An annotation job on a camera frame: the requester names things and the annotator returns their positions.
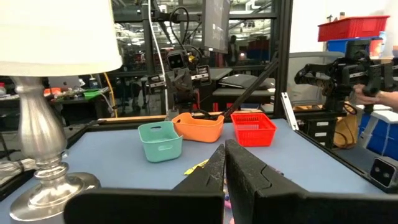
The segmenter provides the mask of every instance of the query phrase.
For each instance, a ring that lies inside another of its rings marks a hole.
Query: silver lamp base
[[[39,184],[19,196],[10,208],[13,223],[42,223],[43,220],[62,216],[69,199],[84,190],[100,187],[94,175],[84,172],[67,174],[61,178],[62,183],[57,181],[57,185],[49,186]]]
[[[21,151],[37,166],[35,178],[40,184],[23,193],[11,205],[13,223],[63,223],[65,204],[76,194],[100,186],[87,173],[67,174],[62,162],[67,139],[47,100],[38,77],[13,77],[20,98],[19,140]]]

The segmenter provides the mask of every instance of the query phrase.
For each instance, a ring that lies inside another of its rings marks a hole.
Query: laptop
[[[49,85],[51,88],[76,88],[81,83],[79,76],[49,77]]]

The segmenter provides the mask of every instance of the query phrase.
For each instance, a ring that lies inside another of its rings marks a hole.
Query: teal basket
[[[162,162],[181,156],[182,136],[174,131],[173,122],[143,124],[138,127],[138,132],[149,162]]]

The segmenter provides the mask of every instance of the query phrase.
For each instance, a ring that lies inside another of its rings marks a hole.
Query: lamp shade
[[[110,0],[1,0],[0,75],[84,75],[121,66]]]

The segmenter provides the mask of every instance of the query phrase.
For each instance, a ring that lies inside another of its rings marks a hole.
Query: blue table surface
[[[274,119],[278,130],[270,147],[248,150],[311,192],[384,194],[334,158],[292,131],[283,119]],[[232,124],[224,124],[217,142],[183,142],[182,155],[175,160],[150,163],[146,160],[138,130],[103,131],[84,134],[65,159],[70,172],[89,172],[103,187],[172,189],[185,178],[184,172],[208,159],[227,139],[234,139]],[[0,223],[9,224],[11,203],[38,182],[29,180],[0,203]],[[226,212],[226,222],[231,216]]]

